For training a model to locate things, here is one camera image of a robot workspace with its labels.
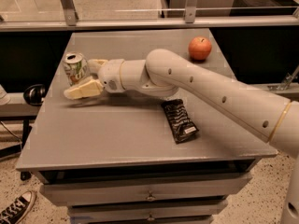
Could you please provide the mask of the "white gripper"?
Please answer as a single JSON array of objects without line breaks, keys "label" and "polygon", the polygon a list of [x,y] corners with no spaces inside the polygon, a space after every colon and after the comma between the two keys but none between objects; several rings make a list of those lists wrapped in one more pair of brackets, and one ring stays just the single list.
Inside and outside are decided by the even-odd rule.
[{"label": "white gripper", "polygon": [[124,92],[124,87],[121,84],[121,65],[123,63],[124,59],[109,61],[90,59],[88,61],[90,73],[97,74],[101,83],[96,79],[89,80],[65,90],[64,96],[71,100],[94,97],[100,95],[104,88],[110,93]]}]

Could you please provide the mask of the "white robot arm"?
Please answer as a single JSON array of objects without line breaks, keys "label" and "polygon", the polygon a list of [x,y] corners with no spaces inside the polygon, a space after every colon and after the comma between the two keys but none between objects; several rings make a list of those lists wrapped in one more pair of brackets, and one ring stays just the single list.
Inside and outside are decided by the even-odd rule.
[{"label": "white robot arm", "polygon": [[68,99],[103,91],[167,97],[182,88],[299,163],[299,104],[190,63],[167,49],[144,60],[89,60],[91,73],[64,91]]}]

